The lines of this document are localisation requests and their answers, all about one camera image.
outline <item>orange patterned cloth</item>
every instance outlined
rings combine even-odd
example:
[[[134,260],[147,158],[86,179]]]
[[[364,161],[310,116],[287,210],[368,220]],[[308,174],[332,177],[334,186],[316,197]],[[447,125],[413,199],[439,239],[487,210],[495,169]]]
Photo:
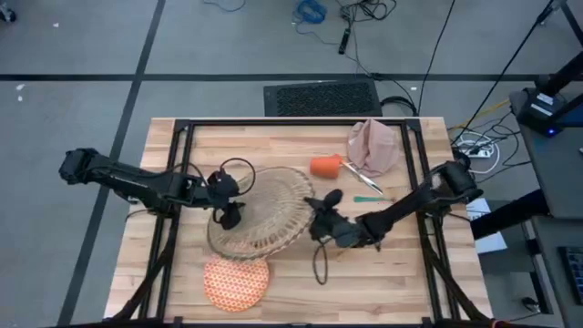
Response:
[[[241,312],[263,297],[269,279],[265,260],[229,261],[213,256],[204,268],[204,292],[216,307]]]

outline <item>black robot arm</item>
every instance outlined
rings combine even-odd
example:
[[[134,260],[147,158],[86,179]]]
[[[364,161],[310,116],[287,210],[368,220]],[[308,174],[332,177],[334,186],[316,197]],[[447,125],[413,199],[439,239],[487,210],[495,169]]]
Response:
[[[444,215],[450,205],[468,203],[480,195],[467,168],[453,161],[433,168],[419,187],[385,210],[368,212],[350,223],[333,208],[342,199],[340,190],[333,190],[324,200],[306,199],[316,212],[310,228],[314,240],[326,236],[335,238],[339,247],[377,245],[393,225],[406,216],[423,211]]]
[[[179,204],[221,209],[224,215],[239,217],[237,209],[241,204],[233,206],[229,201],[229,198],[240,195],[239,186],[223,168],[205,180],[174,169],[150,172],[119,163],[95,149],[76,149],[66,153],[59,174],[68,184],[96,182],[114,190],[124,200],[141,201],[157,214],[170,216],[175,205]]]

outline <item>black object on floor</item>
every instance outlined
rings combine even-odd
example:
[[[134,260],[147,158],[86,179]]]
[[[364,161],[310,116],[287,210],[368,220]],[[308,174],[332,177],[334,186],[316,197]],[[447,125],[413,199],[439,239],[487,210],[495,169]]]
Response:
[[[372,80],[304,83],[263,88],[266,117],[381,117]]]
[[[583,247],[559,247],[575,302],[583,305]]]

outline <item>pink towel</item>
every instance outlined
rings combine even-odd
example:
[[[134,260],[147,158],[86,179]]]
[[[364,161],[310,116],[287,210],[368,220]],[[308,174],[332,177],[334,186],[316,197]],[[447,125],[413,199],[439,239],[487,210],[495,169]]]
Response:
[[[367,177],[378,177],[400,157],[397,133],[373,119],[356,123],[348,135],[348,159]]]

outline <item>cord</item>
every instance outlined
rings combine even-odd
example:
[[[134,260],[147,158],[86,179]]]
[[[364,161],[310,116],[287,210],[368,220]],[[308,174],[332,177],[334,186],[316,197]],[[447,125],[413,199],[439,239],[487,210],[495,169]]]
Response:
[[[312,257],[313,276],[316,278],[316,281],[322,286],[328,282],[328,253],[326,252],[326,244],[332,240],[333,240],[333,238],[330,238],[326,241],[317,240],[320,243],[320,245],[318,245],[318,247],[316,247],[316,251],[313,253],[313,257]],[[320,249],[322,249],[322,254],[324,256],[324,279],[323,280],[320,279],[320,275],[318,274],[318,267],[316,266],[316,257],[318,256]]]
[[[419,116],[419,114],[417,113],[417,108],[415,108],[415,105],[405,97],[401,96],[386,97],[385,99],[381,100],[381,107],[383,107],[386,104],[399,104],[406,106],[407,108],[411,109],[414,117]]]
[[[457,214],[454,214],[454,213],[447,213],[447,215],[451,215],[451,216],[453,216],[455,218],[458,218],[458,219],[462,219],[462,220],[466,220],[468,222],[471,222],[471,220],[469,218],[465,217],[465,216],[457,215]]]
[[[237,196],[242,196],[242,195],[248,193],[249,190],[251,190],[251,188],[253,188],[253,186],[255,185],[255,179],[257,178],[257,172],[255,171],[255,167],[253,167],[253,165],[248,160],[242,159],[242,158],[227,159],[224,162],[222,162],[222,164],[220,164],[219,169],[222,169],[225,166],[225,164],[227,164],[231,161],[235,161],[235,160],[242,161],[243,163],[249,165],[249,167],[251,168],[251,171],[253,172],[253,180],[251,181],[251,185],[245,191],[240,192],[239,195],[237,195]]]
[[[349,28],[353,26],[354,23],[366,22],[366,21],[382,21],[386,17],[388,17],[394,9],[397,7],[396,0],[390,0],[393,4],[391,8],[386,5],[385,2],[381,0],[360,0],[354,4],[349,5],[342,5],[339,0],[336,0],[336,3],[340,6],[340,14],[341,17],[348,22]],[[383,13],[381,15],[377,15],[376,11],[382,8]],[[357,19],[358,10],[363,12],[365,18]]]
[[[345,8],[345,7],[347,7],[347,6],[348,6],[348,7],[351,7],[353,11],[357,10],[357,5],[358,5],[358,4],[353,4],[353,5],[342,5],[342,4],[340,3],[340,1],[339,1],[339,0],[336,0],[336,3],[338,3],[338,5],[340,6],[340,8],[341,8],[341,13],[343,12],[343,8]],[[394,1],[394,6],[393,6],[393,8],[392,8],[392,9],[391,9],[391,10],[390,10],[390,11],[389,11],[389,12],[388,12],[386,15],[384,15],[384,17],[383,17],[382,19],[377,19],[377,20],[383,20],[383,19],[385,19],[386,17],[388,17],[388,16],[389,16],[389,15],[390,15],[390,14],[393,12],[393,10],[394,10],[395,8],[396,8],[396,1]],[[355,14],[354,14],[354,13],[351,13],[351,14],[349,15],[349,17],[355,17]],[[381,78],[381,77],[380,77],[380,75],[378,75],[378,74],[375,74],[375,73],[371,73],[371,72],[370,72],[368,69],[366,69],[366,68],[363,66],[363,64],[361,63],[361,60],[360,60],[360,58],[359,58],[359,55],[358,55],[358,36],[356,35],[356,27],[353,25],[353,23],[354,23],[355,21],[353,21],[352,19],[346,19],[346,18],[344,18],[344,20],[346,20],[346,21],[348,22],[348,26],[349,26],[349,28],[350,28],[351,30],[353,30],[353,31],[351,32],[351,34],[353,35],[353,38],[354,38],[354,56],[355,56],[355,58],[352,58],[352,57],[350,57],[350,56],[349,56],[347,53],[344,53],[344,56],[345,56],[346,58],[348,58],[348,59],[352,60],[354,63],[356,63],[356,70],[355,70],[355,72],[354,72],[354,77],[356,77],[356,74],[358,73],[358,69],[360,68],[360,69],[361,69],[361,70],[364,72],[364,74],[365,74],[367,77],[370,77],[370,78],[372,78],[373,80],[377,80],[377,81],[383,81],[384,79],[383,79],[383,78]],[[391,82],[395,83],[395,84],[396,84],[396,85],[397,85],[399,88],[401,88],[401,90],[403,90],[403,92],[404,92],[404,93],[407,95],[407,98],[408,98],[408,99],[404,99],[404,98],[402,98],[402,97],[399,97],[399,96],[388,97],[388,98],[385,98],[383,101],[381,101],[381,107],[382,107],[383,105],[385,105],[385,104],[388,104],[388,103],[397,103],[397,104],[401,104],[401,105],[404,105],[404,106],[406,106],[406,107],[410,108],[410,109],[411,109],[411,111],[413,112],[413,116],[414,116],[414,117],[418,117],[418,116],[419,116],[419,115],[418,115],[418,110],[417,110],[417,108],[415,107],[415,103],[413,102],[413,98],[411,97],[411,94],[409,93],[409,91],[407,91],[407,89],[406,89],[406,88],[404,88],[404,87],[403,87],[403,86],[402,86],[402,85],[401,85],[399,82],[397,82],[396,80],[394,80],[394,79],[392,79],[392,78],[389,78],[389,80],[390,80]]]
[[[295,10],[291,13],[291,23],[294,26],[295,33],[301,36],[314,36],[318,41],[324,45],[328,46],[338,46],[337,42],[327,42],[324,41],[318,34],[314,31],[302,32],[299,26],[304,23],[309,24],[321,24],[324,19],[326,19],[326,13],[328,10],[324,5],[320,5],[316,0],[302,0],[298,3]]]
[[[141,213],[141,212],[145,212],[148,211],[149,209],[142,209],[142,210],[134,210],[132,212],[130,212],[128,215],[126,215],[126,221],[128,221],[129,218],[133,217],[135,214]]]
[[[229,9],[229,8],[225,8],[222,5],[219,5],[218,3],[209,1],[209,0],[202,0],[202,3],[205,5],[214,5],[217,6],[218,8],[220,8],[220,10],[222,10],[225,13],[234,13],[236,11],[241,10],[246,4],[247,4],[247,0],[243,0],[243,2],[240,4],[240,6],[233,8],[233,9]]]
[[[488,114],[494,113],[495,111],[497,111],[498,109],[502,108],[503,106],[505,106],[505,105],[507,105],[507,104],[509,104],[509,103],[510,103],[510,100],[509,100],[509,99],[506,99],[506,100],[504,100],[504,101],[502,101],[502,102],[500,102],[500,103],[497,103],[497,104],[495,104],[494,106],[491,106],[490,108],[488,108],[488,109],[486,109],[486,110],[483,110],[481,113],[479,113],[478,115],[476,115],[476,118],[481,118],[482,116],[485,116],[485,115],[488,115]],[[451,127],[451,128],[448,128],[447,130],[449,131],[449,130],[454,130],[454,129],[457,129],[457,128],[463,128],[463,127],[464,127],[464,124],[468,123],[469,121],[470,121],[470,120],[468,119],[466,122],[464,122],[464,123],[461,123],[461,124],[458,124],[458,125],[456,125],[456,126],[453,126],[453,127]],[[482,126],[486,125],[486,123],[484,123],[484,124],[483,124],[483,125],[481,125],[481,126],[474,127],[474,128],[479,128],[479,127],[482,127]]]
[[[507,323],[513,323],[513,322],[516,322],[518,320],[523,320],[523,319],[526,319],[526,318],[531,318],[531,317],[534,317],[534,316],[539,315],[539,314],[541,314],[541,313],[540,312],[538,312],[538,313],[531,313],[529,315],[521,316],[521,317],[518,317],[518,318],[515,318],[515,319],[512,319],[512,320],[506,320],[506,322]]]
[[[520,45],[518,46],[517,50],[515,50],[514,54],[510,57],[510,60],[508,60],[508,62],[504,66],[504,69],[502,69],[502,72],[498,75],[498,78],[496,79],[496,82],[494,82],[494,84],[492,85],[492,87],[487,92],[486,96],[484,97],[484,100],[482,100],[482,103],[480,103],[480,105],[477,107],[477,109],[474,112],[474,114],[472,115],[472,117],[465,124],[465,126],[462,129],[462,132],[459,135],[457,135],[457,137],[454,139],[454,141],[452,142],[452,145],[455,144],[455,142],[459,139],[459,137],[462,135],[462,133],[464,133],[467,130],[467,128],[472,124],[472,122],[474,121],[474,119],[476,119],[476,116],[480,112],[480,109],[482,109],[482,106],[490,98],[490,95],[492,95],[492,92],[494,92],[494,89],[496,88],[496,86],[498,85],[498,83],[500,82],[500,80],[502,79],[502,77],[504,76],[504,74],[506,73],[506,71],[508,70],[508,68],[510,67],[510,65],[512,64],[512,62],[514,62],[515,58],[518,56],[518,53],[520,52],[520,50],[522,49],[522,47],[524,46],[524,44],[527,42],[527,40],[530,38],[530,35],[532,35],[532,33],[537,28],[537,26],[540,24],[540,22],[541,21],[544,21],[546,15],[548,14],[549,9],[552,10],[552,5],[553,5],[554,2],[555,2],[555,0],[549,0],[548,1],[548,4],[545,6],[545,9],[543,9],[543,12],[537,17],[535,23],[530,27],[530,29],[528,30],[527,35],[520,42]]]
[[[419,115],[421,115],[421,106],[423,102],[423,91],[425,89],[425,81],[429,76],[429,72],[431,71],[431,66],[434,64],[435,54],[437,53],[437,48],[439,47],[439,42],[441,42],[441,37],[444,35],[445,27],[447,26],[447,22],[449,22],[449,16],[452,14],[452,10],[454,9],[455,0],[452,0],[452,4],[449,6],[449,11],[447,12],[447,17],[445,18],[444,25],[441,28],[441,32],[439,33],[439,37],[437,38],[437,42],[435,42],[434,52],[431,55],[431,60],[429,61],[429,67],[427,68],[427,72],[423,77],[423,83],[421,84],[421,92],[419,93]]]
[[[313,270],[313,275],[316,278],[316,281],[320,284],[320,285],[325,285],[328,282],[328,253],[326,252],[326,244],[330,241],[333,241],[337,238],[340,238],[342,236],[348,235],[348,234],[354,234],[354,231],[346,231],[344,233],[340,233],[337,236],[333,236],[328,238],[325,241],[321,241],[320,239],[317,239],[316,241],[318,241],[318,243],[320,245],[318,245],[318,247],[316,247],[316,251],[314,251],[313,253],[313,257],[312,257],[312,270]],[[380,242],[376,242],[375,246],[377,250],[380,250]],[[324,257],[324,278],[323,280],[320,278],[320,275],[318,274],[318,268],[316,266],[316,258],[318,257],[318,253],[320,252],[320,250],[322,250],[322,254]]]
[[[467,151],[467,154],[470,154],[474,151],[474,149],[476,149],[477,151],[479,151],[480,149],[482,149],[486,144],[490,144],[492,143],[492,139],[489,137],[486,137],[486,133],[484,132],[483,134],[479,134],[476,132],[472,132],[472,131],[466,131],[464,132],[464,134],[470,134],[470,135],[477,135],[478,137],[480,137],[478,140],[464,140],[463,137],[460,138],[460,141],[456,144],[457,147],[460,149],[462,146],[465,145],[469,145],[469,146],[473,146],[470,147]],[[482,142],[480,143],[480,139],[482,138],[486,138],[487,142]],[[494,143],[494,144],[490,144],[489,149],[487,151],[490,151],[491,153],[496,151],[496,160],[494,162],[494,164],[490,167],[490,169],[484,170],[484,171],[478,171],[478,170],[474,170],[474,169],[469,169],[469,172],[475,173],[475,174],[487,174],[490,173],[493,169],[496,168],[496,166],[498,165],[498,162],[500,161],[500,147]]]

